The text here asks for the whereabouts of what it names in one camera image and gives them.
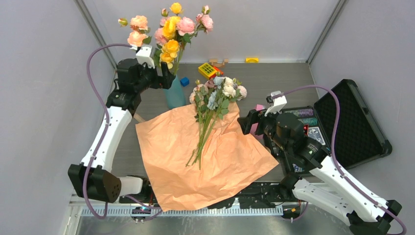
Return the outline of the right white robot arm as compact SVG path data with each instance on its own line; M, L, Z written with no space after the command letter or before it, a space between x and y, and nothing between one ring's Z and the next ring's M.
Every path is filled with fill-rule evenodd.
M386 200L362 185L338 164L334 153L304 133L303 123L294 114L267 115L263 110L250 110L237 119L243 134L249 134L253 124L255 133L271 142L271 149L279 149L286 159L316 176L336 191L332 194L288 171L279 183L282 199L297 198L342 220L355 235L386 235L391 222L401 223L398 215L402 205Z

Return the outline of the paper flower bouquet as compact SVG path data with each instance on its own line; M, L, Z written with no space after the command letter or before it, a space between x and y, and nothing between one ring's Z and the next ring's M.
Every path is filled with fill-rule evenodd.
M230 104L245 99L247 89L236 78L216 76L202 83L196 81L196 87L189 97L195 105L195 122L198 123L199 138L186 166L198 164L201 168L202 153L206 142L217 122L230 112Z

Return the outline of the peach wrapping paper sheet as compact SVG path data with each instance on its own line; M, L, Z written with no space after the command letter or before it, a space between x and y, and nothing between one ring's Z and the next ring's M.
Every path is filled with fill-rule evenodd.
M193 164L195 114L195 106L186 105L136 125L145 171L164 211L198 210L228 199L278 164L254 136L242 133L236 103L216 122L201 161Z

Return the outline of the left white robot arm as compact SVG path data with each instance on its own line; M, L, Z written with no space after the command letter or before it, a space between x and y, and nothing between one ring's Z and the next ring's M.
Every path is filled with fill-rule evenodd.
M115 152L121 137L141 103L141 94L149 89L166 88L175 76L166 62L161 63L161 75L147 62L124 59L117 65L118 78L104 106L104 118L85 157L79 164L71 164L68 176L79 197L113 203L130 195L139 203L146 202L150 189L139 176L116 177L112 171Z

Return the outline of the yellow rose stems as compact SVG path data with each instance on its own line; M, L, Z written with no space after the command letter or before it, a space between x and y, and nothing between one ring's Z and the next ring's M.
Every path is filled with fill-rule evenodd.
M173 3L170 6L170 12L173 13L173 16L166 19L161 30L166 42L161 47L160 61L166 62L168 68L176 75L179 70L179 62L183 56L183 47L177 29L177 24L181 20L179 16L182 13L181 4Z

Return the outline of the teal ceramic vase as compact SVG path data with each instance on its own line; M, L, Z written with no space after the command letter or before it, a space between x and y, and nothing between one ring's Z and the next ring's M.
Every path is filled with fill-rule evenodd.
M169 109L174 109L186 105L185 95L178 76L172 81L169 89L162 89Z

